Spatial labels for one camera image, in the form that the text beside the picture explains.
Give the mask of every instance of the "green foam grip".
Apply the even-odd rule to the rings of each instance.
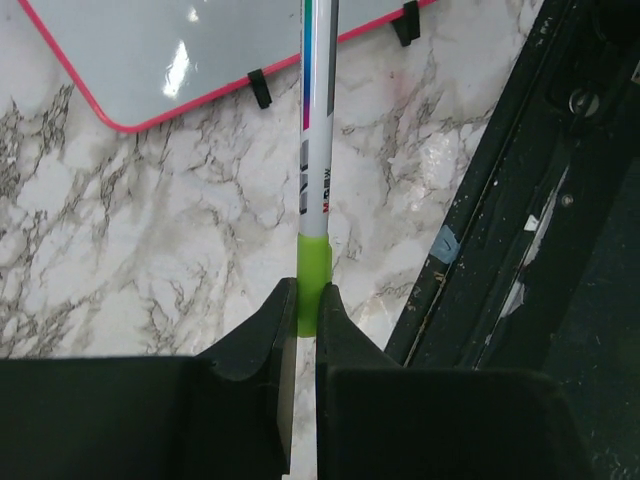
[[[320,296],[331,282],[329,237],[298,235],[298,336],[316,334]]]

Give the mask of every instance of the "whiteboard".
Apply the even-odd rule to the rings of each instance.
[[[124,132],[298,61],[300,0],[19,1],[98,116]],[[341,41],[402,9],[402,0],[341,0]]]

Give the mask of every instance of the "blue tape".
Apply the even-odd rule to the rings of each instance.
[[[460,244],[451,229],[443,225],[433,241],[429,255],[436,257],[445,265],[451,264],[458,257]]]

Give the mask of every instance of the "black rubber mat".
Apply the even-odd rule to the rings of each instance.
[[[597,478],[640,479],[640,159],[631,164],[544,371],[569,397]]]

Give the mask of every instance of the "white marble surface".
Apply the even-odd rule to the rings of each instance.
[[[339,50],[330,233],[384,346],[541,0],[440,0]],[[126,136],[0,0],[0,357],[195,354],[295,274],[298,72]],[[313,342],[291,478],[315,477]]]

